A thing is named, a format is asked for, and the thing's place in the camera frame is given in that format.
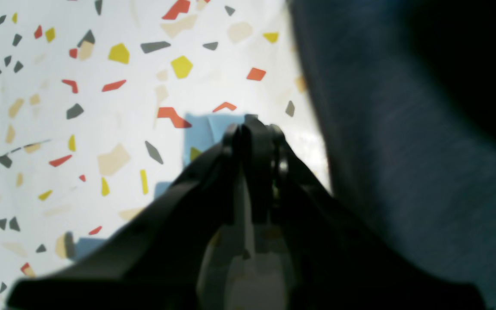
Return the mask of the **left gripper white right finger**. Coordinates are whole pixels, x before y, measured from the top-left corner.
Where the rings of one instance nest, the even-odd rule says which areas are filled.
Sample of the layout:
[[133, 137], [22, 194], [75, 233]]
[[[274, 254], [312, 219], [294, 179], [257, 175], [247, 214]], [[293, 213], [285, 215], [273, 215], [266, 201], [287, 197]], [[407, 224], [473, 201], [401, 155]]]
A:
[[270, 125], [273, 202], [294, 265], [296, 310], [485, 310], [475, 285], [442, 280], [390, 249], [324, 189]]

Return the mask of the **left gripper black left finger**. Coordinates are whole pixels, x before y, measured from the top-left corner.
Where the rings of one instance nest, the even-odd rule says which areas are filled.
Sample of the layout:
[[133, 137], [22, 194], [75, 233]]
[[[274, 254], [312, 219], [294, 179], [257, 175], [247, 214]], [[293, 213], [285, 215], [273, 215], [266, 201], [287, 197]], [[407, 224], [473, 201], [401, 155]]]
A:
[[224, 310], [272, 202], [274, 125], [227, 127], [159, 198], [70, 267], [19, 280], [9, 310]]

